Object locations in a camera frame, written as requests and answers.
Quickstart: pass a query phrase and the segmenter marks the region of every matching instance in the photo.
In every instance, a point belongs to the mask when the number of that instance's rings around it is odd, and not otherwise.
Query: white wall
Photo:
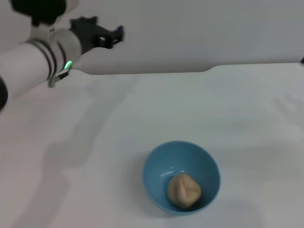
[[[29,19],[7,1],[0,3],[0,51],[29,34]],[[91,74],[203,71],[304,55],[302,0],[81,0],[61,25],[81,15],[126,28],[124,43],[92,50],[77,63]]]

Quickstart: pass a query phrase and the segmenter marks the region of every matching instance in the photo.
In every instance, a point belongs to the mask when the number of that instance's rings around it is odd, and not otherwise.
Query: black band
[[[56,73],[56,71],[57,71],[57,61],[56,61],[56,57],[55,57],[55,55],[54,55],[52,49],[49,47],[49,45],[48,45],[46,42],[44,42],[44,41],[42,41],[42,40],[40,40],[40,39],[32,39],[32,40],[34,40],[34,41],[36,41],[36,42],[38,42],[38,43],[44,45],[44,46],[46,47],[46,49],[50,52],[50,54],[51,54],[51,56],[52,56],[52,58],[53,58],[53,60],[54,60],[54,73],[53,73],[53,75],[54,75],[54,74]]]
[[[8,89],[3,79],[0,77],[0,110],[2,110],[3,107],[5,106],[8,97],[9,97]]]
[[[46,58],[47,64],[48,64],[48,76],[47,76],[47,79],[48,79],[48,78],[51,76],[51,73],[52,73],[52,65],[51,65],[51,61],[50,61],[49,58],[48,58],[48,55],[47,55],[46,52],[45,52],[39,45],[37,45],[35,42],[28,41],[27,43],[32,44],[32,45],[34,45],[35,47],[37,47],[37,48],[42,52],[42,54],[44,55],[44,57]]]
[[[63,57],[63,66],[61,68],[61,70],[63,70],[65,68],[66,63],[67,63],[67,61],[66,61],[67,60],[67,56],[66,56],[66,53],[65,53],[62,45],[59,42],[57,42],[57,44],[58,44],[58,47],[59,47],[59,49],[60,49],[60,51],[62,53],[62,57]]]

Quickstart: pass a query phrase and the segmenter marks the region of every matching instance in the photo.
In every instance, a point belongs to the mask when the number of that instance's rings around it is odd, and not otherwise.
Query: dough ball
[[[191,207],[201,195],[199,184],[187,174],[174,176],[168,185],[169,200],[177,207],[186,209]]]

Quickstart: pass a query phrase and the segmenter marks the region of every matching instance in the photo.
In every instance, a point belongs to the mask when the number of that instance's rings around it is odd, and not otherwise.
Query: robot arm
[[[74,9],[78,0],[11,0],[15,11],[31,17],[29,39],[0,54],[0,110],[7,101],[48,81],[54,87],[68,75],[69,64],[93,48],[111,49],[124,38],[124,28],[108,31],[97,17],[71,20],[70,29],[56,21]]]

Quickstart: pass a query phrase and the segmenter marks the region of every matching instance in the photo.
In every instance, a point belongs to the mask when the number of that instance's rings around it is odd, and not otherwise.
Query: white table
[[[172,217],[141,168],[170,140],[201,145],[222,187]],[[299,228],[304,225],[304,67],[90,76],[40,85],[0,115],[1,228]]]

